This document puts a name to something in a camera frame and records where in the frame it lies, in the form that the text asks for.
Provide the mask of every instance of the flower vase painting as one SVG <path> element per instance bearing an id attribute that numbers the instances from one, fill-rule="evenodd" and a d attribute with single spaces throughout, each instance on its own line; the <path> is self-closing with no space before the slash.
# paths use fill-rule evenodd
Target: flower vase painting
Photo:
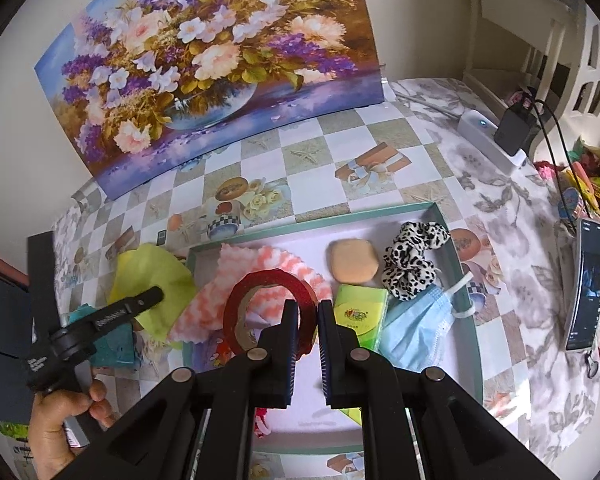
<path id="1" fill-rule="evenodd" d="M 365 0 L 93 0 L 35 70 L 110 199 L 236 140 L 383 99 Z"/>

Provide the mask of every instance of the makeup sponge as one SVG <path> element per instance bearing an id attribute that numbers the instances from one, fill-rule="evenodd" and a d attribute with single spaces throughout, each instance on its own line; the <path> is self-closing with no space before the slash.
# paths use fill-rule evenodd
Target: makeup sponge
<path id="1" fill-rule="evenodd" d="M 368 240 L 338 240 L 331 247 L 331 274 L 340 283 L 359 285 L 378 272 L 378 255 Z"/>

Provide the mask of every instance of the smartphone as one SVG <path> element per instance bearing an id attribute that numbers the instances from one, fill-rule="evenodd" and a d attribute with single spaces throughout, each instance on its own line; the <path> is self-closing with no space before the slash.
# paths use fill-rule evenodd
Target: smartphone
<path id="1" fill-rule="evenodd" d="M 573 303 L 564 330 L 567 352 L 587 351 L 596 340 L 600 319 L 600 223 L 588 218 L 576 221 L 574 267 Z"/>

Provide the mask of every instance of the yellow green cloth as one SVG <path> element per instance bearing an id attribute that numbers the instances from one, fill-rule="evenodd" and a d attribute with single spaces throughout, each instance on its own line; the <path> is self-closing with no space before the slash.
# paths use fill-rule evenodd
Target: yellow green cloth
<path id="1" fill-rule="evenodd" d="M 154 285 L 162 289 L 164 299 L 136 319 L 152 337 L 165 341 L 197 292 L 190 270 L 173 254 L 151 244 L 120 254 L 109 303 L 136 296 Z"/>

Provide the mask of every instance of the blue surgical mask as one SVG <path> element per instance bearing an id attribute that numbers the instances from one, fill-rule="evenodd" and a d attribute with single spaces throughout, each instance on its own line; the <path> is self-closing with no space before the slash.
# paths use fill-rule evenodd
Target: blue surgical mask
<path id="1" fill-rule="evenodd" d="M 445 337 L 454 319 L 473 314 L 473 309 L 458 314 L 451 304 L 453 295 L 472 278 L 468 273 L 446 291 L 429 285 L 412 300 L 391 308 L 382 324 L 378 351 L 395 367 L 413 372 L 439 366 Z"/>

